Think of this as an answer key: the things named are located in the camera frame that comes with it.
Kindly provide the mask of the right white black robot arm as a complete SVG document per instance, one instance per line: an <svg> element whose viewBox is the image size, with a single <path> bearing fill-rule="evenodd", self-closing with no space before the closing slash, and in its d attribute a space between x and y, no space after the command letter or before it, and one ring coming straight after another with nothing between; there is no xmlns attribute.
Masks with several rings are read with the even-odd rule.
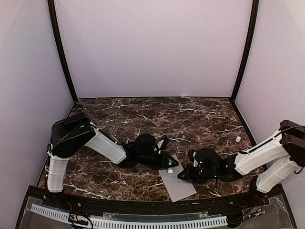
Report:
<svg viewBox="0 0 305 229"><path fill-rule="evenodd" d="M212 179L233 182L272 162L265 172L254 178L254 188L243 197L243 203L253 207L261 200L262 193L268 193L291 173L298 174L304 169L305 127L290 120L283 120L272 136L226 159L221 158L212 148L192 150L189 157L191 164L177 177L197 184Z"/></svg>

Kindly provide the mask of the green glue stick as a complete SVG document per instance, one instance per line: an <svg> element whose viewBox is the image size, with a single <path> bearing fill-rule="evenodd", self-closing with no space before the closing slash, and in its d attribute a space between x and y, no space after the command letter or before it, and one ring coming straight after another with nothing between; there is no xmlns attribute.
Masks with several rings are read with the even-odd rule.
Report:
<svg viewBox="0 0 305 229"><path fill-rule="evenodd" d="M168 162L168 166L169 166L169 167L167 168L167 173L168 173L168 174L173 174L173 173L174 173L174 170L173 170L172 165L173 165L173 162L172 162L171 159L169 159L169 162Z"/></svg>

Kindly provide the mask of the grey envelope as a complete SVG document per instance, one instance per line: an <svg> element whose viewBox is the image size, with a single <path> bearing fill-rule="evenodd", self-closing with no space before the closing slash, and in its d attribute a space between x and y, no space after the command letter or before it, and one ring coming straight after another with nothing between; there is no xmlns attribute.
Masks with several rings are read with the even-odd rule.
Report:
<svg viewBox="0 0 305 229"><path fill-rule="evenodd" d="M172 155L172 157L179 163L178 166L173 168L173 173L168 173L168 171L165 169L159 170L159 174L171 198L171 201L177 202L196 194L197 191L195 190L193 184L177 177L178 174L183 171L183 167L176 155Z"/></svg>

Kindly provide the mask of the white glue stick cap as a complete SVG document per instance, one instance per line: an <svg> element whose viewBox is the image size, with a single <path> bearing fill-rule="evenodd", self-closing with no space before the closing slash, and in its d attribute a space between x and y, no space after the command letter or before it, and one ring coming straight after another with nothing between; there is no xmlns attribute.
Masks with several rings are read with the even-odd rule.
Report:
<svg viewBox="0 0 305 229"><path fill-rule="evenodd" d="M236 139L235 139L235 141L236 141L237 143L239 143L240 140L241 140L241 138L240 138L239 136L237 136Z"/></svg>

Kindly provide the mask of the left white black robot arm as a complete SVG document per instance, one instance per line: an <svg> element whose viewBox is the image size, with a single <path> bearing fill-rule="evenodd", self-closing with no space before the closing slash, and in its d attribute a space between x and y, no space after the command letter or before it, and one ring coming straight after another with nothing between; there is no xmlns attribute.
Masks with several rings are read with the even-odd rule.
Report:
<svg viewBox="0 0 305 229"><path fill-rule="evenodd" d="M84 112L57 121L51 127L51 142L47 146L50 159L46 169L48 199L57 208L67 204L67 197L61 193L66 168L70 158L84 146L120 168L143 164L151 169L164 170L179 165L165 151L168 143L167 136L157 141L151 134L141 134L129 143L118 143L104 134Z"/></svg>

